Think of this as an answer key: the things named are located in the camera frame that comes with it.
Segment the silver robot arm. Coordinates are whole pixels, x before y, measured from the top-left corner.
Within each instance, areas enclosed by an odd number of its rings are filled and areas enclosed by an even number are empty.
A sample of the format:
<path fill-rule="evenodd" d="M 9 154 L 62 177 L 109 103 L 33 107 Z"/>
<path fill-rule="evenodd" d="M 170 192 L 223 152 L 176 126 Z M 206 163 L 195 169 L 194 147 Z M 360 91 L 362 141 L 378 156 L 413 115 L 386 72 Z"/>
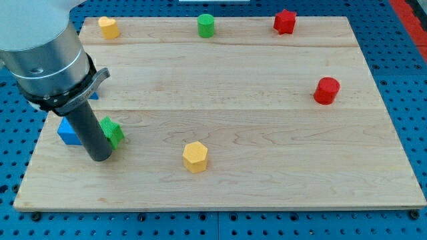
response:
<path fill-rule="evenodd" d="M 110 74 L 85 52 L 70 11 L 81 0 L 1 0 L 1 65 L 36 109 L 64 116 Z"/>

